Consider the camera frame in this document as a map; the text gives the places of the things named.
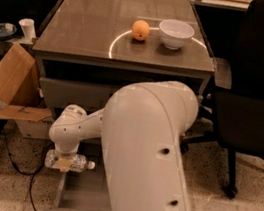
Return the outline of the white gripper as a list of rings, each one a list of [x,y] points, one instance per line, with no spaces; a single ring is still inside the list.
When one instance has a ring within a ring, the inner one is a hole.
[[[55,155],[58,156],[58,168],[60,171],[68,172],[70,170],[70,166],[72,166],[72,159],[70,159],[73,155],[77,153],[79,144],[77,143],[66,143],[66,142],[58,142],[55,144]]]

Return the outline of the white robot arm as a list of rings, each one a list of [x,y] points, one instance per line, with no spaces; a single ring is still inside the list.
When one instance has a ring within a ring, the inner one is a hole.
[[[68,105],[49,130],[58,168],[81,140],[99,137],[111,211],[191,211],[179,141],[198,109],[191,88],[175,81],[125,86],[93,114]]]

